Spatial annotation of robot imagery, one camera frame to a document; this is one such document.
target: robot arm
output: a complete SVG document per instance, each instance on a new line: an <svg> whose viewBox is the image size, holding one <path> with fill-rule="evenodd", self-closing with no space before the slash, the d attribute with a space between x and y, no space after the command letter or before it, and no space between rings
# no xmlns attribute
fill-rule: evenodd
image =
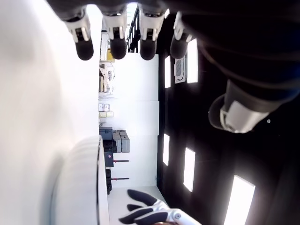
<svg viewBox="0 0 300 225"><path fill-rule="evenodd" d="M127 193L132 199L146 204L147 207L127 205L128 210L131 212L119 219L123 224L153 225L159 222L167 222L178 225L201 225L180 209L170 209L163 201L149 194L135 190L128 190Z"/></svg>
<svg viewBox="0 0 300 225"><path fill-rule="evenodd" d="M82 60L93 55L89 0L47 0L73 36ZM103 14L112 55L126 54L125 28L128 0L94 0ZM166 8L178 12L170 53L183 58L188 43L198 38L198 49L228 78L226 93L210 107L212 126L232 133L251 131L257 123L299 94L299 13L297 1L269 5L236 1L138 0L140 54L150 60Z"/></svg>

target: black fingertip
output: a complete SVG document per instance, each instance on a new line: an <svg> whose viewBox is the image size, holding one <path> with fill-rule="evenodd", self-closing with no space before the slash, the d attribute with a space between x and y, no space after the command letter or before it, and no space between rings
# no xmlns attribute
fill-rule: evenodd
<svg viewBox="0 0 300 225"><path fill-rule="evenodd" d="M133 224L135 222L135 219L138 217L141 217L147 213L153 212L153 209L148 208L148 209L143 209L141 208L140 210L134 211L130 213L129 215L119 218L119 221L123 224Z"/></svg>
<svg viewBox="0 0 300 225"><path fill-rule="evenodd" d="M126 218L119 218L119 221L123 224L133 224L133 223L128 223L128 220Z"/></svg>
<svg viewBox="0 0 300 225"><path fill-rule="evenodd" d="M142 202L142 203L145 203L147 206L151 206L154 203L156 203L156 201L157 201L156 198L154 198L151 195L146 194L144 192L128 189L127 193L132 199Z"/></svg>
<svg viewBox="0 0 300 225"><path fill-rule="evenodd" d="M141 219L135 219L134 222L137 225L153 225L155 223L166 222L168 218L167 212L156 212L151 213L151 215L147 217L143 217Z"/></svg>
<svg viewBox="0 0 300 225"><path fill-rule="evenodd" d="M112 39L111 40L111 51L112 56L117 59L123 59L126 55L126 41L123 39Z"/></svg>
<svg viewBox="0 0 300 225"><path fill-rule="evenodd" d="M140 45L140 54L144 60L153 59L156 53L156 41L142 40Z"/></svg>
<svg viewBox="0 0 300 225"><path fill-rule="evenodd" d="M89 41L79 41L75 45L77 55L81 60L86 61L93 57L94 47L92 39L90 39Z"/></svg>
<svg viewBox="0 0 300 225"><path fill-rule="evenodd" d="M127 209L129 210L129 211L133 211L133 210L136 210L136 209L139 209L139 208L141 208L142 206L140 206L140 205L132 205L132 204L128 204L127 205Z"/></svg>
<svg viewBox="0 0 300 225"><path fill-rule="evenodd" d="M176 40L173 35L171 46L170 46L170 54L175 59L181 59L185 56L188 49L188 42L185 40Z"/></svg>

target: ceiling light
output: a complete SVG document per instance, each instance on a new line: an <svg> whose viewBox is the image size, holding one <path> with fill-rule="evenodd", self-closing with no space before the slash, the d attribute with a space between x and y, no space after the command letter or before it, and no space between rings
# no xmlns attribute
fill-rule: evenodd
<svg viewBox="0 0 300 225"><path fill-rule="evenodd" d="M187 45L187 82L198 82L198 46L197 39Z"/></svg>
<svg viewBox="0 0 300 225"><path fill-rule="evenodd" d="M165 58L165 88L171 86L171 61L170 56Z"/></svg>
<svg viewBox="0 0 300 225"><path fill-rule="evenodd" d="M235 175L224 225L244 225L255 185Z"/></svg>
<svg viewBox="0 0 300 225"><path fill-rule="evenodd" d="M167 9L166 12L165 12L165 18L167 18L169 14L170 14L170 10Z"/></svg>
<svg viewBox="0 0 300 225"><path fill-rule="evenodd" d="M163 162L168 166L169 165L169 135L164 134L164 152L163 152Z"/></svg>
<svg viewBox="0 0 300 225"><path fill-rule="evenodd" d="M186 148L184 159L184 176L183 184L190 192L193 192L194 183L194 170L195 170L195 152Z"/></svg>

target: gray box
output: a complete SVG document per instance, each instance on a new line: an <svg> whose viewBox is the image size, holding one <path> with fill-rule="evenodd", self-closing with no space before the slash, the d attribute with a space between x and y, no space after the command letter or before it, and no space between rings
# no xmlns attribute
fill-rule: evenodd
<svg viewBox="0 0 300 225"><path fill-rule="evenodd" d="M122 152L130 152L130 140L126 131L121 131L120 136L122 140Z"/></svg>
<svg viewBox="0 0 300 225"><path fill-rule="evenodd" d="M102 136L102 139L109 141L113 139L113 128L112 127L99 127L99 134Z"/></svg>
<svg viewBox="0 0 300 225"><path fill-rule="evenodd" d="M119 132L114 131L112 134L112 138L116 141L117 152L122 152L122 140Z"/></svg>

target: white wall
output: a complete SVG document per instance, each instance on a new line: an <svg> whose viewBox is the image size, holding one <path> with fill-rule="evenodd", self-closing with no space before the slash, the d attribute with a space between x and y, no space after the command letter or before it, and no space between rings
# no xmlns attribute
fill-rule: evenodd
<svg viewBox="0 0 300 225"><path fill-rule="evenodd" d="M165 202L163 196L161 195L158 187L147 186L147 187L131 187L130 189L146 192L157 199ZM121 225L122 223L118 218L123 217L128 214L127 204L136 204L145 206L143 203L131 199L127 195L127 188L118 187L114 188L112 192L108 195L108 208L109 208L109 219L110 225Z"/></svg>
<svg viewBox="0 0 300 225"><path fill-rule="evenodd" d="M113 118L100 119L104 127L125 129L130 139L130 153L114 153L112 188L156 185L159 102L158 55L145 61L140 54L127 53L113 63L115 72L114 99L100 100L110 104Z"/></svg>
<svg viewBox="0 0 300 225"><path fill-rule="evenodd" d="M102 16L93 7L89 14L95 53L81 61L45 1L2 2L0 224L49 224L52 188L66 153L98 134Z"/></svg>

